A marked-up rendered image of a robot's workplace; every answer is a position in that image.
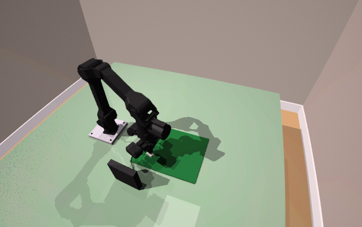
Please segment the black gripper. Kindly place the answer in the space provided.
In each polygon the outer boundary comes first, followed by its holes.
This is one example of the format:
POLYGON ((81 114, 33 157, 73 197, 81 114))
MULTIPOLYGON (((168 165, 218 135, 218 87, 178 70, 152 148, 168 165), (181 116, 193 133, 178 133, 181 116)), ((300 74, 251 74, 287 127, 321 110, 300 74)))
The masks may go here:
POLYGON ((136 128, 136 131, 139 132, 140 136, 138 137, 140 138, 140 140, 137 143, 132 142, 126 147, 126 152, 128 152, 135 159, 140 157, 143 151, 150 152, 151 147, 148 144, 150 144, 154 149, 155 145, 160 140, 159 138, 151 135, 148 132, 140 132, 138 128, 136 128))

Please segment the green circuit board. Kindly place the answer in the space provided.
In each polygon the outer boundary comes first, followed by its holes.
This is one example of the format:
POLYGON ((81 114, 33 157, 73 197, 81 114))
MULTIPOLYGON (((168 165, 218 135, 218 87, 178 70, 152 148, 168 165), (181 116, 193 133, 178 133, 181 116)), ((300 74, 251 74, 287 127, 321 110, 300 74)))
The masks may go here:
POLYGON ((160 139, 151 154, 143 151, 131 162, 195 184, 208 143, 208 138, 171 129, 167 139, 160 139))

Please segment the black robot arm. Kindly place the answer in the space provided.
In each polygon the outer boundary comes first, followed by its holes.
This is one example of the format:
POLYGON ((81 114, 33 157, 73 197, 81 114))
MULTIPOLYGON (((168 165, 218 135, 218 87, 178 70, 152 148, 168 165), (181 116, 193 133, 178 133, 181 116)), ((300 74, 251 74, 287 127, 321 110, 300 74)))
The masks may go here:
POLYGON ((157 119, 159 112, 150 99, 144 94, 132 90, 107 62, 91 58, 80 64, 77 69, 81 78, 90 86, 99 108, 96 122, 104 129, 104 134, 115 135, 119 125, 115 123, 117 113, 108 103, 101 79, 125 102, 126 109, 136 121, 127 129, 128 135, 140 136, 139 132, 136 131, 138 128, 140 132, 148 132, 161 140, 167 139, 171 132, 171 126, 157 119), (148 114, 150 110, 152 112, 148 114))

